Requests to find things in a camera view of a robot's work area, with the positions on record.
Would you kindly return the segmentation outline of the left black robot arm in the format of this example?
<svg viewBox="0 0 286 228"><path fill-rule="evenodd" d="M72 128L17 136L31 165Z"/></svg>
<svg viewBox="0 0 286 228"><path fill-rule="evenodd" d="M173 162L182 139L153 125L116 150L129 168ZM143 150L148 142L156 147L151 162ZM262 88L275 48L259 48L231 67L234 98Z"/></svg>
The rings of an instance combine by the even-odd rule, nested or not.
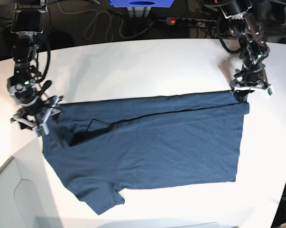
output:
<svg viewBox="0 0 286 228"><path fill-rule="evenodd" d="M242 68L236 70L234 79L230 82L231 94L238 102L243 102L249 93L260 91L272 95L271 84L267 80L265 65L262 61L268 57L270 49L263 39L253 14L249 11L252 4L249 0L212 0L213 7L221 9L216 22L216 31L222 46L230 54L239 54ZM220 33L222 17L229 21L230 33L237 39L239 48L227 48Z"/></svg>

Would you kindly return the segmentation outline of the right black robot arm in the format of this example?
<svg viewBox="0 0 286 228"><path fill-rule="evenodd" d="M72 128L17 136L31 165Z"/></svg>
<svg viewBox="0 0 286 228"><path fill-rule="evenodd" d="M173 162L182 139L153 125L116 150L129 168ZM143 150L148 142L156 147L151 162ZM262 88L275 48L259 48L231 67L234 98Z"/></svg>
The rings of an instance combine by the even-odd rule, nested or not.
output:
<svg viewBox="0 0 286 228"><path fill-rule="evenodd" d="M15 63L13 76L7 80L7 91L20 109L11 118L21 129L32 130L38 137L49 134L47 121L60 113L62 96L43 99L52 81L46 80L51 49L41 35L48 2L46 0L18 0L16 2L11 33L17 40L12 48Z"/></svg>

